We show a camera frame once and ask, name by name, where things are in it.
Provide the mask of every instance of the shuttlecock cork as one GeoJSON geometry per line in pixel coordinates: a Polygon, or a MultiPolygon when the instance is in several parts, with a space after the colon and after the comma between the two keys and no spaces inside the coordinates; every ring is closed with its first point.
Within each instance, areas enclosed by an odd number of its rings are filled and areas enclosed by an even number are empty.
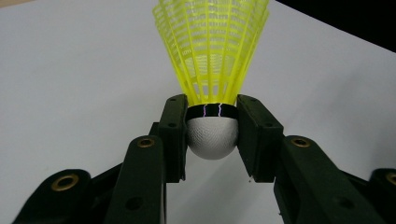
{"type": "Polygon", "coordinates": [[[268,17],[268,0],[160,0],[156,26],[187,95],[188,144],[208,160],[236,146],[234,106],[268,17]]]}

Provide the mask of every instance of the yellow shuttlecock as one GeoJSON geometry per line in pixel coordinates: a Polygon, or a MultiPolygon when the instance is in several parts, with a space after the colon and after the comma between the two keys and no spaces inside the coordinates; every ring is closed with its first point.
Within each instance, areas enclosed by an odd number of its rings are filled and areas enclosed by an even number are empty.
{"type": "Polygon", "coordinates": [[[188,97],[189,146],[203,158],[222,158],[235,147],[233,105],[268,17],[267,4],[268,0],[160,0],[153,9],[188,97]]]}

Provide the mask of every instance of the shuttlecock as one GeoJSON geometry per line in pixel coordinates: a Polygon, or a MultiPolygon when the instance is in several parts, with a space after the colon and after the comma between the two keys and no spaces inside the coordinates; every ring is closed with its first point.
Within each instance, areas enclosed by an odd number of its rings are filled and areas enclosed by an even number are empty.
{"type": "Polygon", "coordinates": [[[234,106],[262,28],[268,0],[160,0],[153,9],[178,82],[187,95],[188,144],[198,156],[230,154],[234,106]]]}

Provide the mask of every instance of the screw hole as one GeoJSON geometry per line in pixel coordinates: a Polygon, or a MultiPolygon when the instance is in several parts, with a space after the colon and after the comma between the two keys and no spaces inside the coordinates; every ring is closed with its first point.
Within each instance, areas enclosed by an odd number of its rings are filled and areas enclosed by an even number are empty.
{"type": "Polygon", "coordinates": [[[141,197],[134,197],[126,202],[125,207],[130,211],[135,211],[139,209],[142,205],[143,199],[141,197]]]}
{"type": "Polygon", "coordinates": [[[338,196],[333,198],[334,202],[346,209],[353,209],[355,204],[346,197],[338,196]]]}
{"type": "Polygon", "coordinates": [[[297,147],[310,147],[311,144],[303,138],[293,138],[291,142],[297,147]]]}
{"type": "Polygon", "coordinates": [[[78,175],[63,175],[52,183],[51,188],[54,191],[64,191],[73,188],[77,184],[77,182],[78,175]]]}
{"type": "Polygon", "coordinates": [[[139,147],[152,147],[154,145],[154,140],[151,138],[143,138],[137,142],[139,147]]]}
{"type": "Polygon", "coordinates": [[[396,185],[396,174],[395,173],[388,173],[387,174],[387,180],[393,184],[396,185]]]}

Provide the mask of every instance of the white ball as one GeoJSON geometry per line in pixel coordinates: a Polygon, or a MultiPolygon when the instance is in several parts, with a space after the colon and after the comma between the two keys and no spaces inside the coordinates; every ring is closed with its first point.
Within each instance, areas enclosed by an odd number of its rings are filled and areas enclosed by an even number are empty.
{"type": "Polygon", "coordinates": [[[204,117],[187,120],[191,151],[207,160],[219,160],[230,154],[238,139],[238,120],[204,117]]]}

